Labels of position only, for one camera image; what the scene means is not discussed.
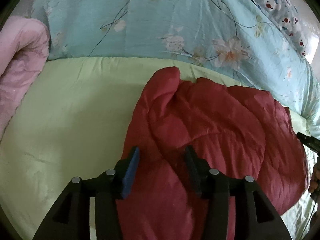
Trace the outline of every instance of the black cable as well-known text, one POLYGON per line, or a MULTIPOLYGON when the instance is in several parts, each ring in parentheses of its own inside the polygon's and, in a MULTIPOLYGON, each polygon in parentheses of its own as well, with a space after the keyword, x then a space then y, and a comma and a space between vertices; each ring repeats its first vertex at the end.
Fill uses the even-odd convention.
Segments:
POLYGON ((317 196, 317 199, 316 199, 315 204, 314 204, 314 206, 313 206, 313 209, 312 209, 312 211, 311 211, 311 216, 309 217, 309 219, 308 219, 308 221, 307 221, 306 225, 304 226, 304 229, 303 229, 303 231, 302 231, 302 235, 301 235, 301 237, 300 237, 300 240, 302 239, 303 234, 304 234, 304 232, 305 232, 305 231, 306 231, 306 229, 307 229, 307 225, 309 224, 309 222, 310 222, 311 218, 313 217, 313 212, 315 211, 316 204, 318 203, 318 198, 319 198, 319 195, 317 196))

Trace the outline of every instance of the bed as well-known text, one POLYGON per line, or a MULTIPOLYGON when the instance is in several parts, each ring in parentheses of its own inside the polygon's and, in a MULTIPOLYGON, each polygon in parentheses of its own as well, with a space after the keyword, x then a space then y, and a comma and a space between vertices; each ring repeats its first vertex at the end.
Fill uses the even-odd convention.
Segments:
MULTIPOLYGON (((268 90, 290 108, 295 132, 319 138, 319 83, 306 60, 315 35, 299 8, 272 1, 35 0, 27 17, 49 29, 50 61, 0 144, 1 206, 20 235, 32 238, 71 177, 94 177, 116 163, 134 105, 159 68, 175 65, 182 79, 268 90), (103 154, 106 145, 112 156, 103 154), (95 147, 95 158, 85 161, 95 147)), ((311 171, 316 157, 306 154, 311 171)), ((311 209, 305 192, 282 216, 293 239, 311 209)))

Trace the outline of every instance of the blue gripper pad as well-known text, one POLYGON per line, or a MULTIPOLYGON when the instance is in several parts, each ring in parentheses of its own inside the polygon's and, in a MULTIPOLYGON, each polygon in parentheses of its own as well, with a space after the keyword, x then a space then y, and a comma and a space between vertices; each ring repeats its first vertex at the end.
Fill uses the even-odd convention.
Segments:
POLYGON ((140 150, 138 147, 132 147, 129 156, 117 162, 115 166, 116 180, 121 183, 120 195, 126 199, 131 192, 131 188, 136 175, 140 160, 140 150))

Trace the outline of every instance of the floral pattern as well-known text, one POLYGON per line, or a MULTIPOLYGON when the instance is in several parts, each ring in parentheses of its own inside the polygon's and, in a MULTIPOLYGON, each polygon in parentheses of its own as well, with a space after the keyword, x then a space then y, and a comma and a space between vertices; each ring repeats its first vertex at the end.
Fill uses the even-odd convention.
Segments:
MULTIPOLYGON (((297 52, 305 57, 308 48, 300 46, 300 37, 305 36, 305 31, 302 29, 304 23, 297 8, 289 0, 254 0, 254 2, 259 8, 268 12, 268 18, 287 36, 288 40, 292 41, 297 52)), ((259 25, 256 36, 260 36, 261 33, 261 25, 259 25)))
POLYGON ((231 37, 228 41, 212 40, 214 49, 218 57, 215 59, 214 64, 216 67, 229 65, 234 70, 240 68, 242 60, 247 60, 251 54, 249 48, 243 48, 241 41, 237 36, 231 37))
POLYGON ((184 40, 181 36, 167 34, 163 39, 168 51, 180 51, 184 46, 184 40))
MULTIPOLYGON (((269 5, 278 12, 280 3, 281 8, 294 10, 284 2, 266 0, 259 10, 255 0, 36 0, 32 17, 49 24, 50 60, 174 56, 271 91, 296 112, 307 113, 310 97, 306 93, 314 89, 315 79, 308 78, 309 66, 296 55, 287 35, 278 31, 279 24, 263 14, 269 5), (95 9, 85 18, 88 8, 95 9), (303 87, 299 96, 292 92, 297 86, 303 87)), ((292 25, 292 33, 287 34, 299 39, 300 54, 306 54, 307 41, 299 36, 300 20, 286 16, 281 20, 286 32, 291 30, 286 26, 292 25)))

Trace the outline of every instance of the red comforter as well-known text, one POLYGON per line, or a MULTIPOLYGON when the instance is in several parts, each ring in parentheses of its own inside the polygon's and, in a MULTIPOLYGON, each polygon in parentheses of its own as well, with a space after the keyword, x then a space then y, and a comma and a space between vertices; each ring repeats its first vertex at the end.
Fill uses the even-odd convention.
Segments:
MULTIPOLYGON (((307 185, 302 145, 289 110, 267 91, 226 87, 206 78, 180 80, 176 67, 157 71, 129 125, 123 158, 141 156, 132 193, 117 202, 125 240, 199 240, 208 202, 192 192, 184 148, 234 178, 253 176, 280 214, 307 185)), ((228 239, 234 237, 230 201, 228 239)))

